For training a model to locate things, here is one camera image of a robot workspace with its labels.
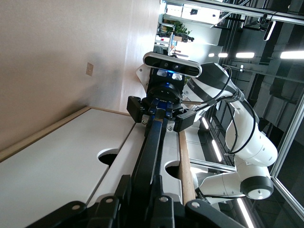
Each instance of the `metal frame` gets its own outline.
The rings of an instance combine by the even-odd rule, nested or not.
[[[270,11],[266,9],[255,9],[247,6],[240,6],[228,3],[222,3],[218,1],[210,1],[210,0],[201,0],[201,1],[192,1],[192,0],[170,0],[170,2],[177,2],[182,4],[190,4],[195,6],[201,6],[205,8],[211,8],[215,10],[221,10],[236,14],[244,14],[251,17],[261,18],[264,14],[267,14],[266,19],[271,19],[275,21],[293,23],[296,25],[304,25],[304,17],[293,15],[289,13],[281,13]]]
[[[234,172],[236,171],[236,168],[233,166],[228,166],[228,165],[222,165],[222,164],[217,164],[209,161],[201,161],[197,159],[189,159],[191,164],[196,164],[196,165],[203,165],[206,168],[210,169],[215,169],[219,171],[224,171],[224,172]]]
[[[271,178],[274,186],[279,193],[284,197],[286,202],[294,209],[297,215],[304,221],[304,208],[303,206],[293,197],[293,195],[285,188],[285,186],[276,178]]]
[[[285,161],[285,158],[288,154],[288,151],[291,147],[291,144],[293,143],[294,141],[294,138],[295,138],[295,135],[300,127],[300,124],[303,120],[303,117],[304,117],[304,94],[302,95],[302,98],[299,102],[299,106],[294,114],[294,118],[290,124],[290,127],[287,131],[287,134],[284,138],[284,141],[282,143],[282,146],[280,148],[280,151],[279,151],[279,156],[276,160],[276,163],[274,164],[273,168],[271,169],[271,172],[270,172],[270,175],[277,178],[281,168],[282,168],[282,165],[283,165],[283,162]]]

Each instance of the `fluorescent light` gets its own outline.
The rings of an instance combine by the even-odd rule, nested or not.
[[[206,171],[206,170],[201,170],[201,169],[195,168],[195,167],[190,167],[190,170],[191,170],[191,172],[193,172],[195,174],[200,173],[200,172],[208,173],[208,171]]]
[[[253,58],[255,56],[255,53],[253,52],[240,52],[237,53],[237,58]]]
[[[203,120],[205,128],[209,129],[209,126],[208,126],[208,123],[207,123],[206,119],[204,117],[202,117],[202,120]]]
[[[214,139],[212,140],[212,146],[214,148],[214,151],[215,151],[215,154],[217,155],[218,157],[218,161],[222,161],[222,156],[220,155],[220,152],[219,152],[219,148],[217,146],[217,143],[214,141]]]
[[[285,51],[282,52],[280,58],[303,59],[304,51]]]
[[[218,57],[220,58],[226,58],[228,56],[227,53],[219,53]]]
[[[241,208],[241,211],[242,211],[243,216],[244,216],[244,218],[245,218],[245,220],[246,220],[246,223],[247,223],[247,225],[248,225],[248,228],[255,228],[255,227],[253,226],[253,224],[252,224],[252,221],[251,221],[251,219],[250,219],[250,217],[249,217],[248,211],[246,210],[245,205],[244,205],[242,199],[241,199],[241,198],[238,198],[238,199],[237,199],[237,202],[238,202],[238,204],[239,204],[239,207]]]

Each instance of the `ceiling light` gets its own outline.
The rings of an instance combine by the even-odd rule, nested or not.
[[[241,199],[241,198],[238,198],[238,199],[237,199],[237,202],[238,202],[238,204],[239,204],[239,207],[241,208],[241,211],[242,211],[242,213],[243,213],[243,216],[244,216],[244,218],[245,218],[245,220],[246,220],[246,223],[247,223],[248,227],[249,227],[249,228],[255,228],[255,227],[253,226],[253,224],[252,224],[252,221],[251,221],[251,219],[250,219],[250,217],[249,217],[248,211],[246,210],[245,205],[244,205],[242,199]]]
[[[253,52],[240,52],[237,53],[237,58],[253,58],[255,56],[255,53]]]
[[[218,161],[221,162],[222,161],[222,156],[220,155],[219,148],[218,148],[217,143],[215,142],[214,139],[212,140],[212,146],[213,146],[213,149],[215,151],[215,154],[217,155]]]
[[[207,123],[207,121],[206,121],[206,119],[204,117],[202,117],[202,121],[204,123],[205,128],[209,129],[208,123]]]
[[[228,56],[227,53],[219,53],[218,57],[220,58],[226,58]]]
[[[282,52],[280,58],[303,59],[304,51],[285,51]]]

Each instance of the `electrical outlet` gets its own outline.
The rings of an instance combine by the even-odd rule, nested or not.
[[[87,63],[85,74],[89,76],[93,75],[93,64]]]

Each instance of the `glass window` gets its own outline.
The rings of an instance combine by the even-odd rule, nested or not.
[[[293,143],[279,172],[278,179],[304,206],[304,121],[295,135]]]

